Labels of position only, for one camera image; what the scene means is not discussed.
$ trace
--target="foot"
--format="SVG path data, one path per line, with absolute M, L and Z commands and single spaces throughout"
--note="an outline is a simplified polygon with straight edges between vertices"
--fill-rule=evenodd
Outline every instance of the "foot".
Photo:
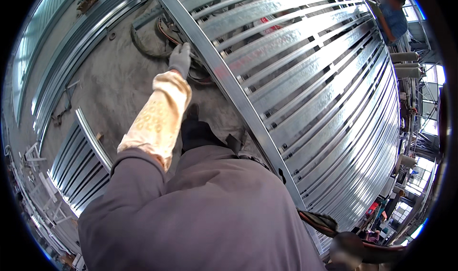
M 199 105 L 197 103 L 192 103 L 189 106 L 186 119 L 199 120 Z

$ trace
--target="yellow sleeve cover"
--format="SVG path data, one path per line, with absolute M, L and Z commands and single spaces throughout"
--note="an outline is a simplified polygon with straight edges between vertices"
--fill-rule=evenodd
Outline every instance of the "yellow sleeve cover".
M 192 91 L 180 74 L 166 72 L 152 80 L 153 93 L 118 146 L 118 153 L 139 148 L 156 156 L 167 171 Z

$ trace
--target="gray floor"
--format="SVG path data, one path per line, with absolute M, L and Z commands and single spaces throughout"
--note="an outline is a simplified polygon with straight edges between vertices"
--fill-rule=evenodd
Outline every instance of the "gray floor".
M 112 32 L 116 33 L 114 40 L 103 39 L 79 67 L 70 83 L 79 81 L 72 97 L 72 110 L 62 117 L 62 124 L 58 127 L 52 123 L 43 142 L 42 157 L 47 160 L 40 162 L 40 171 L 46 175 L 51 169 L 62 141 L 65 139 L 70 126 L 74 121 L 74 109 L 81 107 L 94 134 L 104 135 L 102 145 L 114 160 L 116 148 L 123 134 L 128 131 L 137 113 L 141 110 L 146 100 L 152 93 L 152 79 L 158 73 L 167 70 L 166 60 L 151 60 L 140 54 L 130 39 L 130 24 L 145 8 L 141 7 L 120 22 Z M 60 40 L 70 30 L 77 20 L 76 2 L 66 11 L 55 26 L 48 40 L 39 54 L 29 84 L 26 89 L 24 105 L 21 114 L 21 125 L 16 125 L 11 102 L 11 83 L 5 83 L 2 99 L 2 114 L 7 127 L 7 137 L 11 144 L 13 157 L 19 163 L 18 152 L 24 153 L 27 146 L 36 142 L 36 135 L 32 129 L 33 118 L 30 113 L 31 99 L 37 85 L 52 57 L 54 49 Z M 155 35 L 153 25 L 150 23 L 139 31 L 140 38 L 146 46 L 159 46 L 164 48 L 164 41 Z M 200 106 L 200 119 L 207 121 L 215 135 L 221 140 L 231 133 L 241 138 L 244 133 L 243 123 L 235 113 L 216 86 L 202 87 L 190 83 L 192 86 L 192 102 Z M 64 110 L 65 96 L 55 110 L 60 114 Z M 248 137 L 244 150 L 253 155 L 260 155 L 254 143 Z M 180 137 L 174 149 L 174 158 L 169 176 L 172 177 L 180 158 Z M 35 183 L 24 178 L 26 187 L 30 191 L 39 182 L 37 172 L 24 168 L 24 175 L 30 172 L 35 175 Z M 43 187 L 37 188 L 32 195 L 38 205 L 44 206 L 49 195 Z M 54 214 L 59 201 L 51 204 L 46 211 L 48 216 Z M 63 207 L 66 215 L 72 212 L 68 206 Z M 61 240 L 69 245 L 72 252 L 79 252 L 75 244 L 77 240 L 77 225 L 72 221 L 65 221 L 56 226 L 55 232 L 60 234 Z

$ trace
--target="gray jacket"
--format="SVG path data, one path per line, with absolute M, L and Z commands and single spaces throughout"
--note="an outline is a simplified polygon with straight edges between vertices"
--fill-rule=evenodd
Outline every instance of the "gray jacket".
M 112 171 L 78 221 L 91 271 L 325 270 L 283 183 L 228 148 L 187 151 L 167 183 L 135 148 Z

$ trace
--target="black pants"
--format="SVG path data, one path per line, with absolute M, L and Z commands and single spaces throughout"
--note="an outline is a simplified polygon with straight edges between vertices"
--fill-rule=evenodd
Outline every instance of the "black pants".
M 185 119 L 181 124 L 181 140 L 183 141 L 181 154 L 184 154 L 190 149 L 206 145 L 228 148 L 226 144 L 213 134 L 207 122 L 194 119 Z

